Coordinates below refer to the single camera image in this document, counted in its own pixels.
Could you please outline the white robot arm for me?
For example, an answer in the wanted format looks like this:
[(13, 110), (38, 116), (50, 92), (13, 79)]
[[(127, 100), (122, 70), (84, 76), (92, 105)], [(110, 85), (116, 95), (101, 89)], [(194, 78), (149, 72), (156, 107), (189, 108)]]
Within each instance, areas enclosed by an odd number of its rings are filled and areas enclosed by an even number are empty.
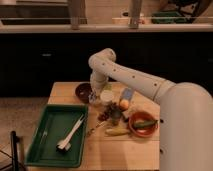
[(160, 105), (160, 171), (213, 171), (213, 96), (197, 84), (174, 83), (115, 60), (110, 48), (89, 58), (92, 89), (100, 93), (113, 78)]

